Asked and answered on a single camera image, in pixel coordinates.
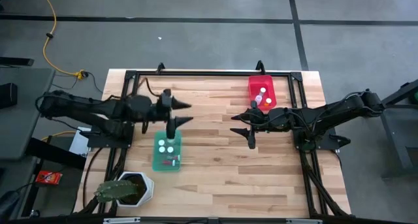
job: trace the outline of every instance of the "red plastic tray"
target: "red plastic tray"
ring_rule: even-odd
[[[258,105],[260,110],[270,110],[277,104],[276,94],[274,93],[273,78],[269,75],[250,76],[248,78],[248,93],[249,102],[255,101],[255,97],[260,93],[261,88],[266,88],[266,92],[263,95],[263,100]],[[271,104],[265,106],[266,99],[272,99]]]

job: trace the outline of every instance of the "cactus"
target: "cactus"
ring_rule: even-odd
[[[103,182],[94,192],[99,202],[109,202],[137,194],[137,185],[128,180]]]

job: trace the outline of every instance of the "white bottle cap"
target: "white bottle cap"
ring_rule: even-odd
[[[257,96],[255,97],[255,102],[257,102],[257,105],[259,105],[259,104],[261,103],[261,100],[263,100],[263,97],[262,97],[262,96],[257,95]]]

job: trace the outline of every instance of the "white pot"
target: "white pot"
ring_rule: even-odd
[[[125,177],[129,175],[140,175],[142,176],[142,179],[144,179],[145,185],[146,185],[146,191],[145,194],[142,196],[142,198],[136,203],[136,204],[122,204],[119,200],[116,202],[118,203],[119,207],[138,207],[141,204],[144,204],[145,202],[149,201],[152,198],[152,195],[154,193],[154,181],[151,180],[149,177],[145,175],[143,172],[123,172],[123,174],[119,177],[119,180],[124,179]]]

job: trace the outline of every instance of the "concrete floor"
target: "concrete floor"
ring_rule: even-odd
[[[51,0],[59,16],[291,19],[289,0]],[[6,14],[50,15],[45,0],[3,0]],[[418,20],[418,0],[296,0],[305,20]],[[0,21],[0,56],[42,56],[52,22]],[[59,22],[48,56],[67,71],[92,72],[100,88],[109,68],[301,70],[292,24]],[[418,77],[418,26],[301,25],[309,70],[319,71],[327,102],[370,88],[384,98]],[[71,86],[74,79],[56,77]],[[99,98],[91,80],[69,92]],[[67,130],[39,120],[35,136]],[[356,216],[418,221],[417,180],[383,182],[394,155],[380,119],[337,127],[352,140],[340,157],[350,207]]]

